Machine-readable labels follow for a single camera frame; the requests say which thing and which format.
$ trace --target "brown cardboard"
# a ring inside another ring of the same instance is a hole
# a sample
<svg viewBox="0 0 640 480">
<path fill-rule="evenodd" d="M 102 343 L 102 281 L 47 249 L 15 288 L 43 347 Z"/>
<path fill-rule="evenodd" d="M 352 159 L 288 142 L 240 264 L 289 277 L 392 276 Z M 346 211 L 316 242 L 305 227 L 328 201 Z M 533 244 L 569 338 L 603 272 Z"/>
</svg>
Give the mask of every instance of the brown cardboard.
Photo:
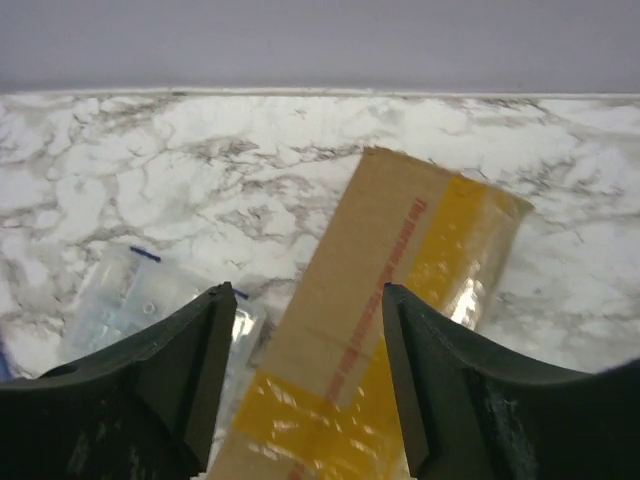
<svg viewBox="0 0 640 480">
<path fill-rule="evenodd" d="M 390 478 L 402 438 L 381 341 L 382 286 L 413 286 L 466 318 L 462 299 L 471 288 L 486 303 L 529 208 L 404 154 L 366 149 L 209 479 Z M 470 327 L 482 305 L 472 307 Z"/>
</svg>

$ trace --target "marble countertop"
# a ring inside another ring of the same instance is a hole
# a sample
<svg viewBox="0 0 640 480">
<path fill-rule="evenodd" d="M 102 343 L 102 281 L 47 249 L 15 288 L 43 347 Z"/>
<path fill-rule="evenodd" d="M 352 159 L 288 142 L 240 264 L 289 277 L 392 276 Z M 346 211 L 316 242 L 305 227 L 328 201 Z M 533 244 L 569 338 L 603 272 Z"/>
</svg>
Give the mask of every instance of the marble countertop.
<svg viewBox="0 0 640 480">
<path fill-rule="evenodd" d="M 0 330 L 14 367 L 57 363 L 112 243 L 206 265 L 273 330 L 374 144 L 535 205 L 482 334 L 587 371 L 640 353 L 640 100 L 17 95 L 0 97 Z"/>
</svg>

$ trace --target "white wall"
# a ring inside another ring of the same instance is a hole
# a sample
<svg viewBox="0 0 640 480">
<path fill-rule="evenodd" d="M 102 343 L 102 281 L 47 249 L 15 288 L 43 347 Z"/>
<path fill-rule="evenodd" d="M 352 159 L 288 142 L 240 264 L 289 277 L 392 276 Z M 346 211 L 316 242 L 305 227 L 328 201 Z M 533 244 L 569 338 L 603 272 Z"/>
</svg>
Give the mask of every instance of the white wall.
<svg viewBox="0 0 640 480">
<path fill-rule="evenodd" d="M 640 92 L 640 0 L 0 0 L 0 90 Z"/>
</svg>

